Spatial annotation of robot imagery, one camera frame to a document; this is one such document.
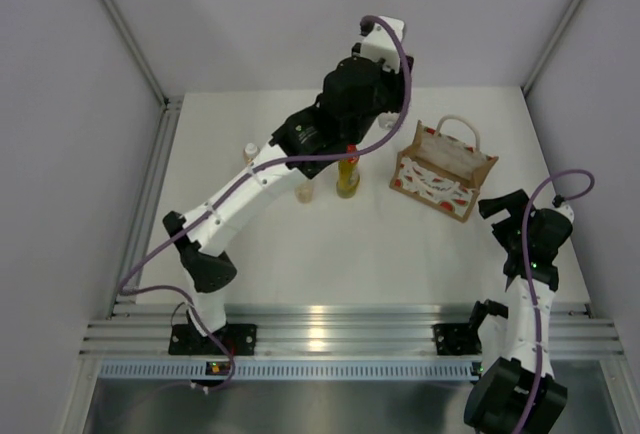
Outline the burlap watermelon canvas bag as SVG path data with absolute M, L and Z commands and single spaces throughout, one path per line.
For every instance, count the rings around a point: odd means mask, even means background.
M 448 121 L 468 128 L 473 142 L 445 133 Z M 461 116 L 445 115 L 434 128 L 417 124 L 412 143 L 397 154 L 389 187 L 464 223 L 498 160 L 481 150 L 480 133 L 473 124 Z

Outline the yellow bottle red cap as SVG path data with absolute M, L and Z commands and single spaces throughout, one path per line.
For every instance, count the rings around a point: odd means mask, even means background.
M 358 155 L 355 155 L 357 151 L 356 145 L 348 145 L 347 153 L 348 158 L 344 158 L 338 161 L 338 179 L 336 182 L 336 193 L 340 198 L 348 199 L 353 197 L 360 184 L 360 172 L 359 172 L 359 159 Z

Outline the amber bottle white cap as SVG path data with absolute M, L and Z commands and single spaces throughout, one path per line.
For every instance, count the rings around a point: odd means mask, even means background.
M 308 204 L 313 200 L 314 182 L 307 180 L 295 188 L 295 197 L 298 202 Z
M 260 152 L 260 148 L 254 143 L 247 143 L 243 150 L 243 158 L 247 165 L 251 164 Z

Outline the clear jar grey lid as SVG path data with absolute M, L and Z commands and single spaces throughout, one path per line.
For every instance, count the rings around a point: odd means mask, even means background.
M 391 130 L 395 126 L 397 119 L 398 115 L 391 112 L 380 114 L 377 118 L 378 125 L 383 130 Z

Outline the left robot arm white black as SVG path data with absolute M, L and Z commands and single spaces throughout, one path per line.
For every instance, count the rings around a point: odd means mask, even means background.
M 230 240 L 280 195 L 362 143 L 375 119 L 408 108 L 412 61 L 401 43 L 361 42 L 327 74 L 315 102 L 290 115 L 255 160 L 217 194 L 162 220 L 188 281 L 191 341 L 207 354 L 226 340 L 224 290 L 237 269 Z

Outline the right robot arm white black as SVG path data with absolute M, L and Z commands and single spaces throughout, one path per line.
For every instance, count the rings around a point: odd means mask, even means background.
M 507 285 L 503 301 L 477 302 L 465 327 L 482 360 L 464 421 L 478 433 L 548 433 L 568 398 L 551 366 L 549 324 L 559 287 L 554 260 L 574 214 L 568 206 L 537 209 L 524 190 L 481 200 L 478 208 L 484 219 L 508 214 L 492 226 L 507 254 Z

